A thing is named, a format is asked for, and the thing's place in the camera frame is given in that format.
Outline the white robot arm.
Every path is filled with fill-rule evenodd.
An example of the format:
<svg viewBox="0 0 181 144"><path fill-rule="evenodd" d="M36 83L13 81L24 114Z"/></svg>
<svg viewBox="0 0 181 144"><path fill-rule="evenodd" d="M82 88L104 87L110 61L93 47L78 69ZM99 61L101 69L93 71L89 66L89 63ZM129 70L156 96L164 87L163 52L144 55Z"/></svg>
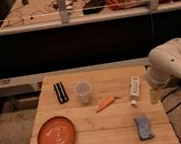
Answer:
<svg viewBox="0 0 181 144"><path fill-rule="evenodd" d="M148 54L148 60L150 66L146 70L145 79L151 87L151 103L157 104L171 77L181 79L181 38L154 47Z"/></svg>

